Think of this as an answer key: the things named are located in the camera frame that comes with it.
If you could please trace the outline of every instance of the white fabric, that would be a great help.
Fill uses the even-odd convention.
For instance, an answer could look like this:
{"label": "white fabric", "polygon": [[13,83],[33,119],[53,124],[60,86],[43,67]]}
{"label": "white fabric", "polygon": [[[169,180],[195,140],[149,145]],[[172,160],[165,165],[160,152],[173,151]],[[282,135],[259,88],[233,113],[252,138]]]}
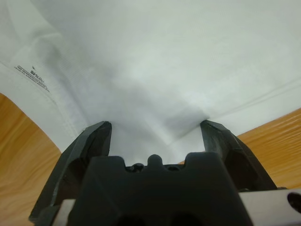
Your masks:
{"label": "white fabric", "polygon": [[301,107],[298,0],[32,3],[1,0],[0,92],[61,151],[110,121],[111,155],[176,163],[202,120],[239,135]]}

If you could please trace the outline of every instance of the wooden surface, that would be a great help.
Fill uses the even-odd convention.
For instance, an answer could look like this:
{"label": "wooden surface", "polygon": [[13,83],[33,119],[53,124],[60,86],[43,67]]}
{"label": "wooden surface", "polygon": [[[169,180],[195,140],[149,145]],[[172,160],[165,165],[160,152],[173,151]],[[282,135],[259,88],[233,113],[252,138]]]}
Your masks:
{"label": "wooden surface", "polygon": [[301,187],[301,109],[238,136],[279,187]]}
{"label": "wooden surface", "polygon": [[27,218],[60,155],[20,109],[0,94],[0,225],[29,226]]}
{"label": "wooden surface", "polygon": [[[301,109],[239,136],[278,186],[301,187]],[[59,158],[49,138],[0,94],[0,226],[28,216]]]}

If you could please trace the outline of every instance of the screw hole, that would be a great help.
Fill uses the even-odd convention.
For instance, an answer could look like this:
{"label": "screw hole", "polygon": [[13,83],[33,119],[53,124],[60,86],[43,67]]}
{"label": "screw hole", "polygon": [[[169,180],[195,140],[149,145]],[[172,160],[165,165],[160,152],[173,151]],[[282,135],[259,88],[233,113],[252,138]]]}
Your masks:
{"label": "screw hole", "polygon": [[298,193],[291,192],[287,195],[288,203],[293,207],[294,210],[301,213],[301,195]]}

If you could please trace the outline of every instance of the white t-shirt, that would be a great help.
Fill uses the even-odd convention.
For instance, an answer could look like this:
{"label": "white t-shirt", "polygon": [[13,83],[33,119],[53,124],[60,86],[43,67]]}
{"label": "white t-shirt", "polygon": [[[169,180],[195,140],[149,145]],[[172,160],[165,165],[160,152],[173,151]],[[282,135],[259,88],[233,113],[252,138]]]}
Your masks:
{"label": "white t-shirt", "polygon": [[298,0],[0,1],[0,92],[61,151],[99,121],[111,155],[177,163],[199,123],[239,135],[301,107]]}

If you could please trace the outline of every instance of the clothing tag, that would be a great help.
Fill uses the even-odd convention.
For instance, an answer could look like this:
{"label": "clothing tag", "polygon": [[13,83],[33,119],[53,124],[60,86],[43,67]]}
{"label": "clothing tag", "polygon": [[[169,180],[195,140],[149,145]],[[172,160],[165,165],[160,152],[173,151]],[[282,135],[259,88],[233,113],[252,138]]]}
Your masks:
{"label": "clothing tag", "polygon": [[24,47],[21,49],[10,62],[11,68],[17,71],[20,75],[32,81],[36,86],[45,90],[50,94],[47,84],[43,79],[43,71],[38,67],[37,63],[31,60],[30,48]]}

